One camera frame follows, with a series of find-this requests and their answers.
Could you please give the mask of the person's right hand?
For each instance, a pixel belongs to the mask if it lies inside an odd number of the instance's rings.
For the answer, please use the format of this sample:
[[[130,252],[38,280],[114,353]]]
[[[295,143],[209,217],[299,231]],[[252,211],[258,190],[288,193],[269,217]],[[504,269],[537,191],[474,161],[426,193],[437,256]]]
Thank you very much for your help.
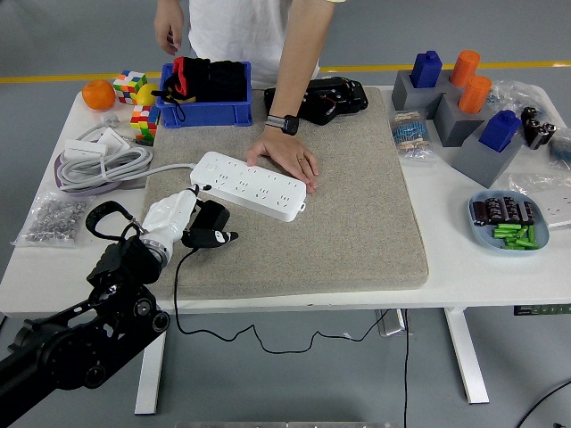
[[[184,12],[179,1],[160,0],[154,17],[154,35],[159,47],[174,56],[182,42]]]

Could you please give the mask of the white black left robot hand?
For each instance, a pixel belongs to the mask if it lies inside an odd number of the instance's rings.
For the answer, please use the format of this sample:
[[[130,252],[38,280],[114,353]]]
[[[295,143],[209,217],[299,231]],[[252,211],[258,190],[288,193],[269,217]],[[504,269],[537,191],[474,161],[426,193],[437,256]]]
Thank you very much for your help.
[[[141,241],[156,248],[172,251],[181,241],[188,248],[217,248],[236,240],[236,232],[191,228],[185,232],[197,202],[197,191],[186,189],[151,205],[142,228]]]

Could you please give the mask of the person's left hand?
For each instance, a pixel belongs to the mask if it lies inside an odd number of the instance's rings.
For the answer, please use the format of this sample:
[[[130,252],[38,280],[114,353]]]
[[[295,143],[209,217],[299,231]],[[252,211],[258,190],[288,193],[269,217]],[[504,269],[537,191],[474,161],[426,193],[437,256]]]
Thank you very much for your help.
[[[246,163],[254,166],[260,156],[269,157],[286,173],[302,181],[307,193],[317,190],[318,160],[296,136],[287,135],[278,128],[265,127],[246,151]]]

